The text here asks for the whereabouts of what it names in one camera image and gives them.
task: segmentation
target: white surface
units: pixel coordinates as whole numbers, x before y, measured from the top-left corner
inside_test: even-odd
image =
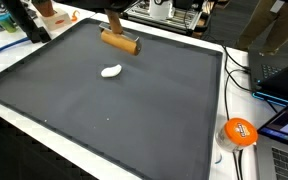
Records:
[[[121,65],[116,65],[114,67],[108,67],[103,69],[101,72],[102,77],[114,77],[117,76],[122,71]]]
[[[54,8],[63,9],[64,11],[66,11],[69,14],[69,16],[71,16],[75,10],[78,10],[80,12],[80,16],[78,17],[78,21],[85,19],[85,18],[89,18],[95,14],[94,12],[91,12],[91,11],[86,11],[83,9],[74,8],[74,7],[59,4],[59,3],[53,3],[53,6],[54,6]],[[40,26],[45,27],[45,25],[42,23],[41,19],[35,19],[34,21],[38,27],[40,27]],[[57,37],[58,35],[60,35],[64,31],[69,29],[75,23],[76,22],[74,22],[71,25],[68,25],[68,26],[65,26],[65,27],[62,27],[62,28],[59,28],[57,30],[49,32],[51,38],[54,39],[55,37]],[[6,31],[0,32],[0,47],[4,46],[6,44],[12,43],[16,40],[22,39],[24,37],[26,37],[26,34],[19,27],[15,33],[7,33]],[[45,45],[45,44],[43,44],[41,42],[36,43],[36,44],[32,44],[32,42],[27,41],[27,42],[21,43],[19,45],[16,45],[16,46],[13,46],[11,48],[4,50],[3,52],[0,53],[0,71],[6,69],[10,65],[19,61],[20,59],[22,59],[22,58],[26,57],[27,55],[29,55],[30,53],[36,51],[37,49],[39,49],[43,45]]]
[[[107,16],[103,14],[96,14],[92,18],[106,21]],[[161,36],[165,38],[170,38],[176,41],[185,42],[195,46],[201,46],[208,49],[213,49],[216,51],[223,52],[223,49],[219,45],[213,43],[193,39],[190,37],[174,34],[164,30],[159,30],[156,28],[140,25],[137,23],[122,20],[122,25],[124,27],[135,29],[137,31],[142,31],[156,36]],[[18,39],[22,38],[23,35],[17,34]],[[12,63],[18,61],[19,59],[25,57],[30,52],[36,50],[38,47],[32,47],[29,45],[13,48],[8,52],[3,52],[0,54],[0,70],[5,69]],[[247,54],[238,50],[228,49],[230,55],[238,62],[243,65],[247,65]],[[236,69],[237,66],[228,63],[229,69]],[[238,83],[244,87],[248,87],[248,76],[243,74],[233,74]],[[224,108],[224,83],[226,79],[226,74],[222,69],[221,81],[220,81],[220,94],[218,102],[218,115],[216,130],[219,130],[226,121],[225,108]],[[227,90],[228,97],[228,108],[231,117],[241,117],[249,120],[255,127],[261,126],[265,123],[271,116],[273,116],[273,111],[264,102],[255,100],[247,92],[243,92],[238,89],[232,81],[230,81]],[[85,148],[61,137],[60,135],[45,129],[41,125],[35,123],[34,121],[21,116],[20,114],[9,110],[8,108],[0,105],[0,116],[7,120],[9,123],[15,125],[28,135],[32,136],[36,140],[40,141],[44,145],[48,146],[52,150],[56,151],[58,154],[64,156],[71,162],[75,163],[85,171],[89,172],[98,179],[138,179],[136,176],[128,173],[122,168],[104,160],[103,158],[89,152]],[[221,163],[215,164],[218,159],[218,154],[221,153],[223,159]],[[244,180],[256,180],[256,164],[255,164],[255,153],[254,147],[248,147],[243,153],[243,172]],[[217,146],[216,141],[213,141],[213,152],[212,152],[212,163],[211,163],[211,180],[234,180],[236,178],[235,167],[233,162],[233,157],[231,153],[220,150]]]

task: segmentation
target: wooden block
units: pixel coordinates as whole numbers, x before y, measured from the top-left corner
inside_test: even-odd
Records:
[[[63,26],[72,24],[67,12],[59,8],[55,8],[54,10],[56,13],[51,17],[39,16],[48,30],[53,31]]]
[[[205,19],[200,19],[198,22],[197,22],[197,25],[198,26],[203,26],[205,24],[206,20]],[[204,32],[194,32],[192,34],[192,37],[193,38],[196,38],[196,39],[200,39],[201,36],[203,35]]]

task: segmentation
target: cable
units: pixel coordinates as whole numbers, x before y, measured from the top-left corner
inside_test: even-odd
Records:
[[[245,90],[245,91],[251,91],[249,89],[246,89],[242,86],[240,86],[236,81],[235,79],[232,77],[232,73],[234,72],[244,72],[245,73],[245,70],[241,70],[241,69],[235,69],[231,72],[228,72],[228,76],[226,78],[226,82],[225,82],[225,87],[224,87],[224,103],[225,103],[225,111],[226,111],[226,117],[227,117],[227,120],[230,120],[230,115],[229,115],[229,111],[228,111],[228,107],[227,107],[227,85],[228,85],[228,81],[230,80],[230,78],[233,80],[233,82],[241,89]]]
[[[0,4],[0,9],[2,9],[2,10],[0,10],[0,13],[5,13],[6,12],[6,8],[3,8],[3,6],[1,6],[1,4]]]
[[[239,165],[237,165],[237,158],[236,158],[236,152],[233,152],[233,158],[234,158],[234,164],[235,164],[235,171],[236,171],[236,175],[237,175],[237,179],[241,180],[241,175],[240,175],[240,171],[239,171]]]
[[[274,111],[275,113],[278,113],[278,111],[275,109],[275,107],[274,107],[270,102],[268,102],[268,101],[266,101],[266,102],[267,102],[268,105],[271,106],[271,108],[273,109],[273,111]]]
[[[219,41],[218,41],[217,39],[215,39],[213,36],[211,36],[211,35],[207,35],[207,36],[210,37],[210,38],[212,38],[213,40],[215,40],[216,43],[219,42]],[[238,65],[239,67],[241,67],[241,68],[243,68],[243,69],[245,69],[245,70],[248,70],[248,71],[250,70],[249,67],[242,66],[241,64],[239,64],[238,62],[236,62],[236,61],[234,60],[234,58],[228,53],[226,46],[224,46],[224,45],[222,45],[222,44],[219,44],[219,45],[221,45],[221,46],[223,47],[225,53],[228,55],[228,57],[231,58],[231,60],[232,60],[236,65]]]
[[[240,176],[241,176],[241,180],[243,180],[243,171],[242,171],[242,155],[243,155],[243,149],[240,150],[240,153],[238,155],[238,167],[240,169]]]

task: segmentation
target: black cable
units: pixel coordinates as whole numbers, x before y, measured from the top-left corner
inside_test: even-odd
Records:
[[[225,87],[224,87],[224,103],[225,103],[225,110],[226,110],[226,117],[227,117],[227,120],[230,120],[230,115],[229,115],[229,111],[228,111],[228,107],[227,107],[227,85],[228,85],[228,81],[230,80],[230,78],[236,83],[236,85],[243,89],[243,90],[246,90],[246,91],[250,91],[242,86],[240,86],[236,81],[235,79],[232,77],[232,73],[234,72],[244,72],[245,73],[245,70],[241,70],[241,69],[235,69],[231,72],[228,72],[228,76],[226,78],[226,82],[225,82]]]
[[[214,38],[213,36],[211,36],[211,35],[207,35],[208,37],[210,37],[210,38],[212,38],[213,40],[215,40],[215,43],[217,43],[217,44],[219,44],[219,45],[221,45],[222,47],[223,47],[223,49],[224,49],[224,51],[225,51],[225,53],[228,55],[228,57],[230,57],[231,58],[231,60],[236,64],[236,65],[238,65],[239,67],[241,67],[241,68],[243,68],[243,69],[245,69],[245,70],[247,70],[247,71],[249,71],[250,70],[250,68],[249,67],[246,67],[246,66],[242,66],[241,64],[239,64],[238,62],[236,62],[235,60],[234,60],[234,58],[228,53],[228,51],[227,51],[227,47],[226,46],[224,46],[223,44],[220,44],[220,43],[218,43],[219,41],[216,39],[216,38]]]
[[[240,176],[241,176],[241,180],[243,180],[243,170],[242,170],[242,155],[243,155],[243,149],[240,150],[240,153],[238,155],[238,167],[240,169]]]
[[[231,73],[230,73],[230,72],[228,71],[228,69],[227,69],[227,61],[228,61],[228,56],[226,55],[226,57],[225,57],[224,69],[225,69],[226,73],[228,73],[228,77],[230,77],[230,78],[232,79],[232,81],[234,82],[234,84],[235,84],[237,87],[239,87],[240,89],[243,89],[244,91],[252,92],[250,89],[244,88],[244,87],[242,87],[241,85],[239,85],[239,84],[236,82],[236,80],[233,78],[233,76],[231,75]],[[247,70],[241,70],[241,69],[236,70],[236,71],[244,72],[244,73],[246,73],[246,74],[249,73],[249,71],[247,71]]]
[[[274,107],[270,102],[268,102],[268,101],[266,101],[266,102],[267,102],[268,105],[271,106],[271,108],[273,109],[273,111],[274,111],[275,113],[278,113],[278,111],[275,109],[275,107]]]
[[[233,152],[232,154],[233,154],[233,158],[234,158],[234,164],[235,164],[235,171],[236,171],[237,179],[241,180],[241,178],[240,178],[241,175],[240,175],[239,170],[238,170],[239,166],[237,165],[238,162],[237,162],[237,158],[236,158],[236,152]]]

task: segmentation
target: floor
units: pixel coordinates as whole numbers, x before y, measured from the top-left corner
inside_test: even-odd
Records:
[[[212,15],[211,27],[206,34],[224,42],[226,46],[233,47],[239,34],[247,25],[258,0],[231,0],[225,9],[215,9]],[[258,51],[264,44],[271,27],[254,42],[251,51]],[[276,56],[288,58],[288,42],[280,48]]]

